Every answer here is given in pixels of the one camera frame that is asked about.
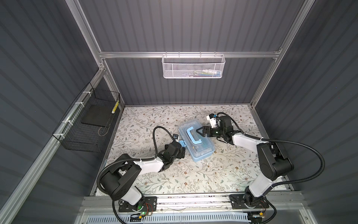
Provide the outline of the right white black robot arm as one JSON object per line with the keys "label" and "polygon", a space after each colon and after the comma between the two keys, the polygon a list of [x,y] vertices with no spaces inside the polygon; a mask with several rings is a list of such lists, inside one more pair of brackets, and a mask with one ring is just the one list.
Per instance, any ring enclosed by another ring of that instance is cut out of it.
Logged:
{"label": "right white black robot arm", "polygon": [[212,113],[207,116],[207,120],[210,125],[196,129],[196,133],[217,140],[222,138],[227,144],[243,147],[257,154],[260,174],[245,189],[241,201],[248,208],[258,206],[274,188],[274,184],[294,169],[287,152],[275,142],[245,133],[226,113]]}

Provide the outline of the markers in white basket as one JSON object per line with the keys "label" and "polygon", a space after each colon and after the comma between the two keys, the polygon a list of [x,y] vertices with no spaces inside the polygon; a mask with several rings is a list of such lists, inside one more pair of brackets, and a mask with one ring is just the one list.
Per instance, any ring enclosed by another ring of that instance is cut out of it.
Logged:
{"label": "markers in white basket", "polygon": [[188,73],[184,73],[185,77],[197,77],[197,78],[221,78],[222,71],[219,70],[201,70],[201,71],[189,71]]}

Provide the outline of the black foam pad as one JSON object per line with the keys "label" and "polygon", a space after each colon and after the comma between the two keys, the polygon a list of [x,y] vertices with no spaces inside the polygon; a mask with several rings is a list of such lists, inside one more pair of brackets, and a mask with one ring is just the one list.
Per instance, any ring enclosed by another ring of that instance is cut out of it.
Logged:
{"label": "black foam pad", "polygon": [[110,107],[91,105],[81,119],[81,123],[96,127],[107,127],[110,125],[113,117],[114,114],[112,114],[112,109]]}

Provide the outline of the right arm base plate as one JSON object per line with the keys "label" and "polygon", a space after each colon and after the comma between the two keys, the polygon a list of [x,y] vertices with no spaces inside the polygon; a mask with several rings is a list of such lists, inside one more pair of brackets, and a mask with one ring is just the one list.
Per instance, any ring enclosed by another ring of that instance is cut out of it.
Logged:
{"label": "right arm base plate", "polygon": [[250,194],[229,195],[233,209],[264,209],[269,208],[269,204],[263,197],[253,197]]}

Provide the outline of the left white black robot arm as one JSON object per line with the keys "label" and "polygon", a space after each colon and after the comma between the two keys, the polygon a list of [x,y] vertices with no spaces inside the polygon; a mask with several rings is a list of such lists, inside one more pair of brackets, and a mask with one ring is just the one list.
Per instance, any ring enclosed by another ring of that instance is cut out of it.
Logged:
{"label": "left white black robot arm", "polygon": [[123,154],[98,174],[97,188],[113,201],[124,201],[138,211],[145,203],[145,196],[134,186],[138,176],[163,172],[176,160],[183,159],[185,153],[186,148],[173,141],[153,158],[139,159]]}

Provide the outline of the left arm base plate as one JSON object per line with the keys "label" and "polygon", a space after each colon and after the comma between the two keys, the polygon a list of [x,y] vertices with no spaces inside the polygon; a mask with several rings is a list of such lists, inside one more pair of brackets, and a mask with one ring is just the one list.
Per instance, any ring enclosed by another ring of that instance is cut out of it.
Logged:
{"label": "left arm base plate", "polygon": [[157,209],[157,197],[143,197],[136,204],[121,200],[118,202],[119,212],[154,212]]}

